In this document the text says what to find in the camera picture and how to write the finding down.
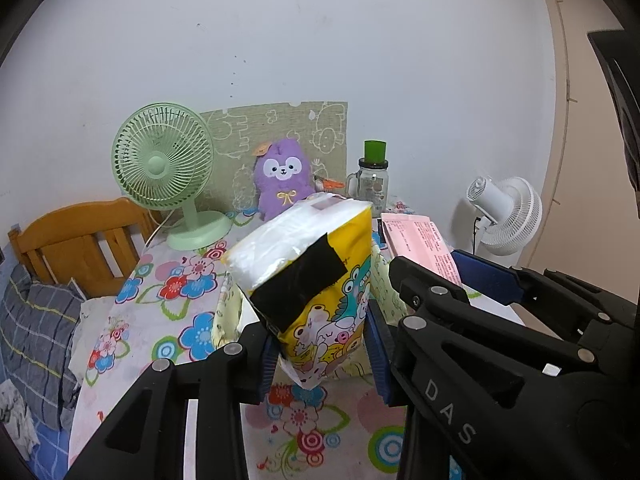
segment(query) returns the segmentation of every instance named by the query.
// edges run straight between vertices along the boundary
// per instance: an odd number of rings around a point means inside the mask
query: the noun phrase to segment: green desk fan
[[[195,250],[220,240],[231,220],[196,211],[195,198],[213,171],[213,143],[204,120],[180,105],[145,106],[120,127],[111,150],[113,176],[123,192],[148,209],[181,206],[184,220],[171,228],[169,247]]]

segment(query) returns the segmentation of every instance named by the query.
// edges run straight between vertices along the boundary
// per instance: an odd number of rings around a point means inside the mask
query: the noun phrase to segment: yellow bow
[[[293,190],[291,190],[289,192],[281,191],[276,196],[278,198],[282,198],[283,199],[282,200],[282,205],[287,205],[287,202],[289,202],[291,205],[293,205],[293,200],[291,199],[291,197],[292,196],[296,196],[296,195],[297,195],[296,190],[293,189]]]

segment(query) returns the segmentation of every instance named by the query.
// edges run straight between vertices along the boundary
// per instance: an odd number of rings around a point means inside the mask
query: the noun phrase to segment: white plastic wrap
[[[318,238],[370,207],[369,202],[316,193],[238,242],[224,257],[234,281],[250,295]]]

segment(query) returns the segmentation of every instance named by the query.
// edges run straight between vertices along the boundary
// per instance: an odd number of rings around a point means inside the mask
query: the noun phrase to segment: tissue package
[[[362,344],[371,264],[370,204],[319,193],[249,234],[224,258],[278,337],[284,371],[317,386]]]

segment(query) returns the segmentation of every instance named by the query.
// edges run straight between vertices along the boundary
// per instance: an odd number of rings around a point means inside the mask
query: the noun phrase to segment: black tape
[[[346,273],[347,267],[324,235],[289,267],[259,286],[250,300],[268,323],[284,332],[313,297]]]

